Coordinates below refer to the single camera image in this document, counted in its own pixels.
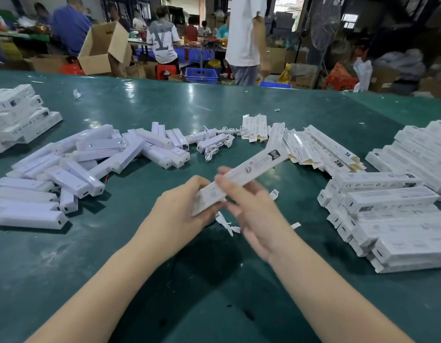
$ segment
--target red plastic stool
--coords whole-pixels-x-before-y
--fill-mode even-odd
[[[327,86],[332,86],[332,90],[353,90],[354,86],[359,82],[357,78],[341,75],[341,74],[329,74],[325,80],[322,90],[326,90]]]
[[[157,65],[157,80],[166,80],[165,71],[168,71],[170,75],[174,76],[177,74],[176,66],[174,65]]]
[[[86,74],[80,68],[79,63],[67,63],[61,66],[58,71],[62,74],[77,74],[80,76],[85,76]]]

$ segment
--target workbench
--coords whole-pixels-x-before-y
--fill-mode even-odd
[[[109,123],[125,132],[150,129],[151,122],[158,121],[191,134],[204,125],[239,127],[242,115],[258,113],[267,115],[269,125],[284,121],[287,127],[302,130],[313,124],[364,159],[373,148],[391,144],[409,120],[426,125],[432,114],[417,116],[413,106],[434,103],[412,98],[406,107],[399,102],[378,105],[381,95],[368,96],[384,114],[406,109],[398,122],[368,103],[356,102],[352,94],[334,91],[0,71],[0,88],[31,80],[43,82],[33,84],[35,91],[45,107],[62,113],[64,121],[31,144],[1,154],[0,177],[42,145],[89,127]],[[82,94],[79,100],[73,89]],[[220,149],[206,163],[192,146],[190,162],[170,170],[137,158],[120,175],[109,176],[103,195],[80,200],[79,212],[70,215],[72,224],[63,230],[0,228],[0,342],[22,342],[43,324],[130,240],[163,191],[193,175],[212,180],[218,166],[235,167],[264,147],[236,138],[230,149]],[[441,342],[441,269],[376,274],[326,220],[328,212],[316,196],[328,179],[310,166],[286,161],[259,182],[279,191],[276,204],[286,219],[302,225],[295,232],[355,289],[414,340]],[[231,237],[217,223],[154,273],[111,338],[154,343],[318,341],[271,268],[243,236]]]

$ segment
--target gray pants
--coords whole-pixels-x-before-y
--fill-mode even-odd
[[[257,66],[232,66],[231,72],[235,76],[237,86],[255,86],[257,84]]]

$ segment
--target fan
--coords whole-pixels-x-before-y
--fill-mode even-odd
[[[312,44],[316,49],[324,52],[335,40],[340,27],[340,0],[314,0],[309,16]]]

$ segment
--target person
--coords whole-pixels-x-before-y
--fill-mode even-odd
[[[255,86],[258,65],[262,77],[270,74],[267,54],[265,12],[267,0],[232,0],[230,28],[225,58],[236,84]]]
[[[192,217],[197,191],[209,184],[199,176],[164,192],[132,239],[26,343],[106,343],[153,271],[195,238],[221,207],[235,216],[242,235],[323,343],[412,342],[292,230],[263,186],[252,181],[241,187],[224,176],[229,170],[220,167],[214,179],[236,203],[218,202]]]
[[[189,18],[189,25],[186,26],[186,39],[192,42],[198,41],[198,30],[195,28],[193,17]]]
[[[201,22],[201,27],[198,28],[198,36],[211,36],[211,29],[208,28],[208,22],[203,20]]]
[[[38,22],[45,26],[52,26],[52,16],[43,4],[41,4],[40,2],[36,2],[35,11],[38,15]]]
[[[225,17],[223,25],[217,29],[217,38],[228,38],[230,27],[230,16]]]
[[[120,25],[122,25],[127,30],[128,33],[132,32],[132,26],[126,19],[119,16],[119,11],[117,10],[117,6],[114,2],[109,2],[109,4],[107,5],[107,11],[111,16],[112,21],[118,21]]]
[[[173,42],[181,43],[173,23],[167,21],[166,7],[158,7],[156,10],[158,20],[150,24],[147,29],[147,42],[152,45],[155,60],[162,65],[176,66],[177,74],[180,74],[179,60],[174,50]]]
[[[146,30],[147,29],[146,22],[143,20],[143,18],[141,18],[141,15],[137,10],[133,12],[133,16],[134,16],[133,28],[138,30]]]
[[[70,55],[78,56],[92,22],[84,15],[82,0],[66,0],[67,5],[53,12],[52,32]]]

